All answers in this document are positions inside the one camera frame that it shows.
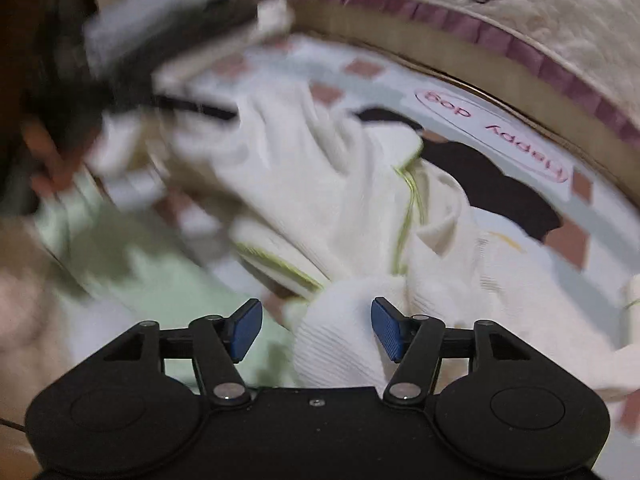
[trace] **silver screw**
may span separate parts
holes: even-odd
[[[396,399],[415,399],[421,392],[420,386],[413,383],[396,383],[389,388],[389,393]]]
[[[213,394],[225,400],[237,399],[244,394],[245,391],[244,386],[238,383],[222,383],[213,388]]]

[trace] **light green cloth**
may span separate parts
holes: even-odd
[[[87,173],[76,184],[76,190],[41,208],[36,226],[86,293],[113,298],[137,320],[153,319],[162,328],[183,328],[207,314],[226,317],[248,299],[194,264],[171,236],[119,211]],[[78,292],[60,285],[59,298],[72,301]],[[238,365],[242,378],[254,386],[298,386],[292,345],[292,334],[264,311],[260,335]],[[193,381],[190,361],[165,364],[169,375]]]

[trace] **white garment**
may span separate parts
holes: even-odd
[[[614,351],[527,254],[480,231],[457,181],[415,160],[408,127],[332,115],[303,86],[257,89],[238,109],[239,125],[184,114],[159,169],[240,198],[241,254],[312,299],[294,349],[306,386],[384,387],[394,367],[370,305],[385,296],[450,327],[493,319],[606,399],[640,388],[640,345]],[[441,379],[463,373],[445,362]]]

